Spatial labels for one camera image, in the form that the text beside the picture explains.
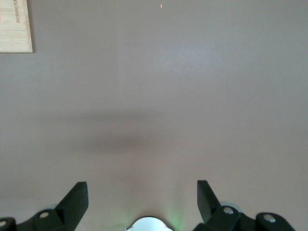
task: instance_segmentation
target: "plywood panel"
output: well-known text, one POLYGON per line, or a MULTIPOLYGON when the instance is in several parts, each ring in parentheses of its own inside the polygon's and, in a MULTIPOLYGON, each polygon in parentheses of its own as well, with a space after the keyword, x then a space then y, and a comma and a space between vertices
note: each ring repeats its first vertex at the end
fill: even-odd
POLYGON ((26 0, 0 0, 0 52, 32 53, 26 0))

